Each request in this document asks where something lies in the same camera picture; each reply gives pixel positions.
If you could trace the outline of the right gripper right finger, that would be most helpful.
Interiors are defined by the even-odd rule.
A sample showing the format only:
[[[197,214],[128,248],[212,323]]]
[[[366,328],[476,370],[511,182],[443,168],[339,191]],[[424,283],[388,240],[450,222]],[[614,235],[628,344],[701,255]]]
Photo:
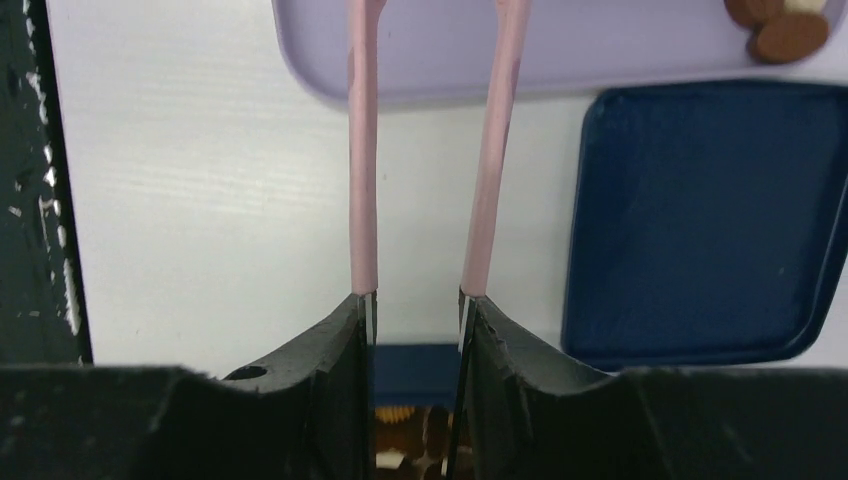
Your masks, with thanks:
[[[843,479],[847,373],[636,368],[567,356],[465,298],[463,398],[480,479]]]

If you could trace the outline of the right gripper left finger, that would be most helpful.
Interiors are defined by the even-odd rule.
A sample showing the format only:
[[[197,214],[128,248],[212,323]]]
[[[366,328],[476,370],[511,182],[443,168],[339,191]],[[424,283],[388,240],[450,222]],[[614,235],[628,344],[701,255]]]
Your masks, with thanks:
[[[224,378],[181,367],[5,367],[5,479],[370,479],[376,298]]]

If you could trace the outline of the lilac tray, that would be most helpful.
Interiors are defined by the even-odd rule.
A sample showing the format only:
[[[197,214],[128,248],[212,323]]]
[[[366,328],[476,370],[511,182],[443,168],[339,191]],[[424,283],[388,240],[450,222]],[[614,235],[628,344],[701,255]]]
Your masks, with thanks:
[[[347,101],[348,17],[343,1],[277,1],[282,55],[325,100]],[[720,1],[536,1],[520,67],[522,93],[746,77],[847,80],[847,5],[830,1],[828,44],[794,65],[751,61],[748,36]],[[391,1],[378,22],[383,103],[484,97],[497,36],[491,1]]]

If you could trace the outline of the pink handled tongs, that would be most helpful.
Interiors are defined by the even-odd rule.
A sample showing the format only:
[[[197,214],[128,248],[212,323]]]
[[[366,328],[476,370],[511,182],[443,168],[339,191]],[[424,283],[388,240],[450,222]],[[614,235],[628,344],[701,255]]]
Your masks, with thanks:
[[[378,21],[382,1],[348,6],[349,239],[351,289],[366,342],[377,339],[378,227],[376,197]],[[497,40],[489,81],[479,167],[460,282],[461,362],[446,476],[453,479],[463,423],[465,391],[478,310],[486,296],[499,194],[516,85],[524,51],[529,1],[498,1]]]

